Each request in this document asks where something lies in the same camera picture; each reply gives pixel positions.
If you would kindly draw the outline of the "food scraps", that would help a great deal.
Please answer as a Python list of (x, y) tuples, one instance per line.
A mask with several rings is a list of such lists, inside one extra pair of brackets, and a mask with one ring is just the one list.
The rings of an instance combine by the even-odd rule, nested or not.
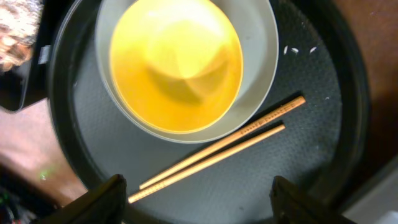
[(30, 60), (44, 9), (42, 0), (1, 0), (1, 71)]

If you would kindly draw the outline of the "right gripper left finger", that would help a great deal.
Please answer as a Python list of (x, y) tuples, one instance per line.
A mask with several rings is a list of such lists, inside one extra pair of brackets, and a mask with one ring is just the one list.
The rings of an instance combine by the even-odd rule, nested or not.
[(120, 224), (126, 205), (126, 180), (116, 174), (36, 224)]

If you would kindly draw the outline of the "yellow bowl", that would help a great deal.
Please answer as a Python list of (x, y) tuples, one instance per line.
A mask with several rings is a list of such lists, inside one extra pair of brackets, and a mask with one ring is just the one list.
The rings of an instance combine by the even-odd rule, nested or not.
[(114, 29), (109, 65), (128, 111), (166, 133), (194, 133), (216, 123), (243, 80), (238, 35), (211, 1), (133, 3)]

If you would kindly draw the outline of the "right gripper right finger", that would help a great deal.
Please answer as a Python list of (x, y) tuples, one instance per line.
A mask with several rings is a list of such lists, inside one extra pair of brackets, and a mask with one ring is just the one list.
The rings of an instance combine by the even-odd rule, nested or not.
[(270, 199), (278, 224), (355, 224), (279, 175), (274, 177)]

